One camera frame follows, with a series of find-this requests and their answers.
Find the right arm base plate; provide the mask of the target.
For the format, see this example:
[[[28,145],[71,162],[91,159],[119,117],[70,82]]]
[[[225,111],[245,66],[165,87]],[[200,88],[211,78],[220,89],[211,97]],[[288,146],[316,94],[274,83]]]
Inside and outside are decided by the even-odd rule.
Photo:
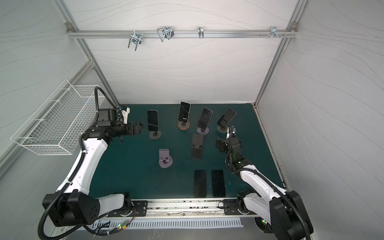
[[[250,211],[246,209],[243,202],[238,199],[224,199],[222,203],[222,209],[224,210],[225,215],[248,215],[250,213]]]

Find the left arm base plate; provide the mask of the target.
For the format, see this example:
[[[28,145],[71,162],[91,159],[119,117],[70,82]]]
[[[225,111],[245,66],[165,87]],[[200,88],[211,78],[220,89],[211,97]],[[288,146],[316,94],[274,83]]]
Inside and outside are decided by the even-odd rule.
[[[145,217],[147,214],[148,201],[131,201],[130,204],[118,210],[107,213],[107,217]]]

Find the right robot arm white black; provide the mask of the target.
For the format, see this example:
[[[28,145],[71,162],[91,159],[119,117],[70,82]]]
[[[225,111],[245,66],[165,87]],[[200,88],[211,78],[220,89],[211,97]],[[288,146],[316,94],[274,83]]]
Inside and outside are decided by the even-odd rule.
[[[238,194],[238,211],[255,213],[261,223],[271,227],[278,240],[309,240],[314,232],[301,196],[274,184],[243,156],[237,138],[218,139],[216,148],[226,153],[225,166],[251,189]]]

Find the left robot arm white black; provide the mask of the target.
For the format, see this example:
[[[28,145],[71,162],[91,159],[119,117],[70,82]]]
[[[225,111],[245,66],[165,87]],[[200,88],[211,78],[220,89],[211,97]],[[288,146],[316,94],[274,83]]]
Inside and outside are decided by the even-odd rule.
[[[47,194],[43,199],[45,211],[38,225],[41,240],[50,239],[44,232],[47,219],[51,219],[56,227],[70,227],[70,230],[54,237],[60,240],[81,227],[89,229],[110,212],[135,209],[128,192],[100,198],[93,198],[89,193],[96,168],[112,139],[139,135],[142,128],[139,121],[101,127],[94,124],[80,136],[81,151],[69,174],[54,194]]]

